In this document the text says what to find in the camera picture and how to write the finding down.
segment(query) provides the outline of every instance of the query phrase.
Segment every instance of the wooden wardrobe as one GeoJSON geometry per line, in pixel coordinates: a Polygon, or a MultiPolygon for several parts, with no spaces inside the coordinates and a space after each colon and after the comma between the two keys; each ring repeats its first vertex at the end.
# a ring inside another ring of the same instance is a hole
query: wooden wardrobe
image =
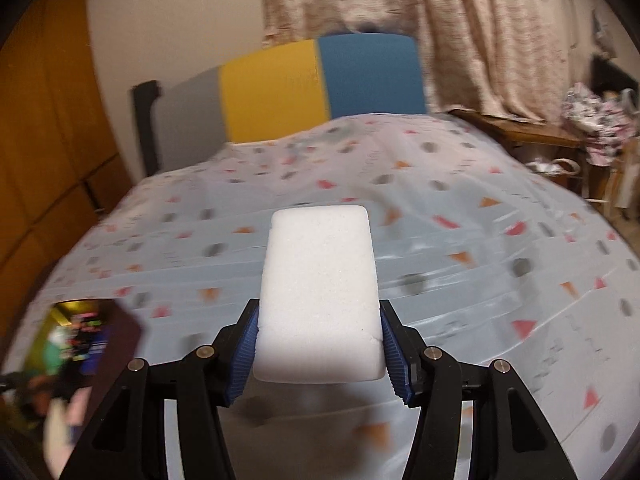
{"type": "Polygon", "coordinates": [[[131,187],[102,108],[85,0],[34,0],[0,50],[0,342],[28,290],[131,187]]]}

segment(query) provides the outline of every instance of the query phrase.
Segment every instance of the bedsheet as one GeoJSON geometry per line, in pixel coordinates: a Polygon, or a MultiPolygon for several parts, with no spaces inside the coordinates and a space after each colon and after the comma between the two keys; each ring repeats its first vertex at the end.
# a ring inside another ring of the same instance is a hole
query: bedsheet
{"type": "MultiPolygon", "coordinates": [[[[258,297],[275,210],[339,203],[366,207],[380,298],[402,322],[458,360],[509,360],[578,477],[599,478],[640,420],[638,259],[579,197],[447,116],[340,118],[142,181],[53,272],[5,371],[19,368],[48,305],[91,297],[141,321],[138,354],[151,364],[181,358],[258,297]]],[[[167,413],[180,478],[175,406],[167,413]]],[[[240,480],[399,479],[417,416],[388,377],[250,377],[221,410],[240,480]]],[[[459,478],[471,425],[465,405],[459,478]]]]}

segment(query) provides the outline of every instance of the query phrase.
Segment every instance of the curtain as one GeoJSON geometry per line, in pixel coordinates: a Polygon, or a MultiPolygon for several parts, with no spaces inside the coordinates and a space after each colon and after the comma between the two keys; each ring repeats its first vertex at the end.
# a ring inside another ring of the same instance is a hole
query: curtain
{"type": "Polygon", "coordinates": [[[569,87],[554,0],[264,0],[264,46],[340,32],[416,39],[430,107],[559,122],[569,87]]]}

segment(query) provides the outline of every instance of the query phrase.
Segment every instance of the white foam block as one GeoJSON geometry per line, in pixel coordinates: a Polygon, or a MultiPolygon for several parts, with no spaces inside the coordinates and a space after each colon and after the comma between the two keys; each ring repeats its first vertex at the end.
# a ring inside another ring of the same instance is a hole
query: white foam block
{"type": "Polygon", "coordinates": [[[384,373],[367,210],[276,211],[262,272],[254,376],[319,384],[372,381],[384,373]]]}

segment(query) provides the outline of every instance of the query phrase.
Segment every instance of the headboard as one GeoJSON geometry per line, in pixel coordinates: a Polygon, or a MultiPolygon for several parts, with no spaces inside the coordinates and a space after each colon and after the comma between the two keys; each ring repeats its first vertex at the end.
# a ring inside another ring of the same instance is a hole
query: headboard
{"type": "Polygon", "coordinates": [[[370,112],[425,114],[414,40],[344,34],[261,50],[166,90],[132,89],[147,174],[207,160],[228,140],[284,137],[370,112]]]}

